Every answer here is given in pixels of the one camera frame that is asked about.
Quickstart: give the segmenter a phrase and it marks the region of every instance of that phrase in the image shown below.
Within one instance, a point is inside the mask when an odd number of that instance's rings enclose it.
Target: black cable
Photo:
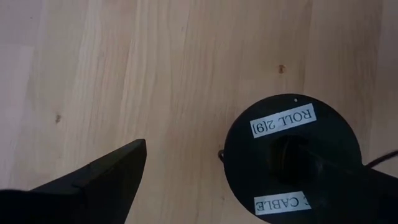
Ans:
[[[218,151],[218,158],[224,162],[224,150]]]
[[[373,160],[372,162],[368,163],[366,167],[373,168],[380,163],[392,159],[393,157],[398,156],[398,150],[392,151],[384,156],[378,157],[377,159]]]

